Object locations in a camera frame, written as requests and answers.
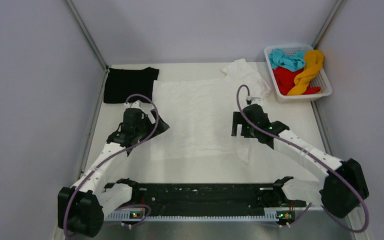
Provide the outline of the white t shirt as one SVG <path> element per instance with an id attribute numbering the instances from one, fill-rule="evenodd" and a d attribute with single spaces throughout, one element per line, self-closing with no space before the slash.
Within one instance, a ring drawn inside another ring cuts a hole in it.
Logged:
<path id="1" fill-rule="evenodd" d="M 161 82 L 153 85 L 153 102 L 169 129 L 151 141 L 152 161 L 195 158 L 235 153 L 248 164 L 250 141 L 232 137 L 237 90 L 249 87 L 249 95 L 264 99 L 271 88 L 245 59 L 236 60 L 221 72 L 224 77 L 195 81 Z"/>

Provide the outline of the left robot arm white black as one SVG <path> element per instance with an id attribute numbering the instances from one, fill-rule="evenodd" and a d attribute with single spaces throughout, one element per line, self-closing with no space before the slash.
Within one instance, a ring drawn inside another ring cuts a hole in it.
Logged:
<path id="1" fill-rule="evenodd" d="M 62 187 L 57 195 L 57 226 L 66 238 L 73 234 L 95 237 L 105 217 L 116 208 L 124 203 L 134 207 L 140 202 L 139 191 L 127 183 L 117 183 L 109 190 L 105 186 L 134 148 L 168 129 L 156 107 L 149 112 L 139 106 L 125 109 L 122 122 L 107 137 L 94 163 L 79 180 L 70 187 Z"/>

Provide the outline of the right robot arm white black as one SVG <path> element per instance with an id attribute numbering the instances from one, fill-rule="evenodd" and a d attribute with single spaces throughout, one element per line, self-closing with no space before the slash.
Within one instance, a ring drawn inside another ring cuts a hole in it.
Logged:
<path id="1" fill-rule="evenodd" d="M 231 135 L 256 139 L 288 156 L 316 177 L 315 181 L 295 177 L 277 181 L 280 188 L 273 192 L 277 205 L 287 206 L 292 200 L 305 201 L 341 219 L 361 206 L 364 215 L 369 216 L 365 203 L 369 190 L 362 167 L 356 160 L 341 160 L 305 142 L 286 124 L 271 122 L 257 103 L 233 112 Z"/>

